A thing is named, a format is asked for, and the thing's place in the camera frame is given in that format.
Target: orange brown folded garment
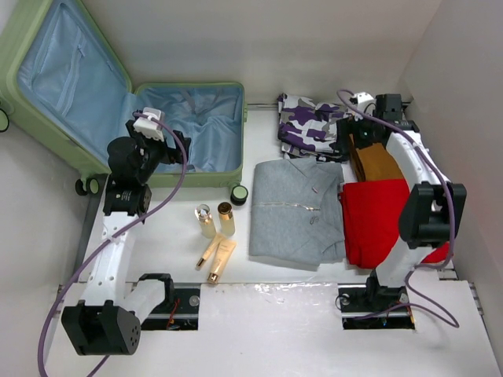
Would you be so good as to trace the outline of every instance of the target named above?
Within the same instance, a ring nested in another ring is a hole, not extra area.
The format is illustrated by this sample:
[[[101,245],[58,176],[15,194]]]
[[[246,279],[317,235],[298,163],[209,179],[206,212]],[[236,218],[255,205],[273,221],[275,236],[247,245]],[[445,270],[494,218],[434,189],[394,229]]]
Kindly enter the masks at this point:
[[[395,159],[381,143],[359,149],[354,146],[353,137],[349,142],[351,166],[359,182],[403,179]]]
[[[341,204],[349,263],[375,269],[387,257],[398,239],[398,218],[408,197],[405,179],[343,186]],[[441,262],[447,252],[448,244],[445,244],[423,262]]]

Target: open suitcase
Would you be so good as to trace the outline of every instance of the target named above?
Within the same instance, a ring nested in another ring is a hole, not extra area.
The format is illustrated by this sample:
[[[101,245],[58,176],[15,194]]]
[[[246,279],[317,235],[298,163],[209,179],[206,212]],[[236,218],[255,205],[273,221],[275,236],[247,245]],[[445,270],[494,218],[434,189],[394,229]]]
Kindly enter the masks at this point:
[[[107,174],[108,143],[145,106],[191,137],[184,186],[234,186],[241,180],[241,84],[145,84],[131,80],[80,0],[19,0],[0,36],[0,108],[79,170]],[[174,141],[167,137],[168,146]],[[178,181],[180,165],[160,165],[152,187]]]

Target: white wall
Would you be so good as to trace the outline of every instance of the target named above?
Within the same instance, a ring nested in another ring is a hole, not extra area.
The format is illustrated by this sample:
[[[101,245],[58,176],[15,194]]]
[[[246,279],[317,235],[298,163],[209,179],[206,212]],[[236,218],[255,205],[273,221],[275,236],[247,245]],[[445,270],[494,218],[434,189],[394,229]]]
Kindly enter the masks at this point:
[[[443,0],[403,76],[435,158],[466,185],[455,265],[474,281],[503,368],[503,2]]]
[[[441,0],[84,0],[135,84],[240,81],[282,91],[386,93]]]
[[[0,32],[17,0],[0,0]],[[15,126],[0,134],[0,375],[35,376],[42,322],[75,259],[77,173]]]

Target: purple camouflage fabric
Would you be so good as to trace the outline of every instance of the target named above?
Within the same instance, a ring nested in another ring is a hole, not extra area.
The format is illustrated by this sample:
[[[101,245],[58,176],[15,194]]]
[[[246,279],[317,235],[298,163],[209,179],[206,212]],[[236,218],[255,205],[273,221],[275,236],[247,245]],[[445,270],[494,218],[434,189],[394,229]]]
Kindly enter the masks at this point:
[[[283,93],[278,98],[280,125],[277,133],[283,141],[282,150],[291,157],[338,159],[336,122],[349,116],[345,110],[338,104],[315,104],[310,98]]]

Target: gray sweater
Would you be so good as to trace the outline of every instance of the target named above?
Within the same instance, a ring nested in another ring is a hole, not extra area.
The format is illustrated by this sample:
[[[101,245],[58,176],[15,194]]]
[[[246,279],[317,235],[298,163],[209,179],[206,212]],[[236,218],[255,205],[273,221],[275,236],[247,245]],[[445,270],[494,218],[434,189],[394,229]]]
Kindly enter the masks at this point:
[[[308,265],[346,256],[338,163],[283,159],[255,168],[251,206],[251,256]]]

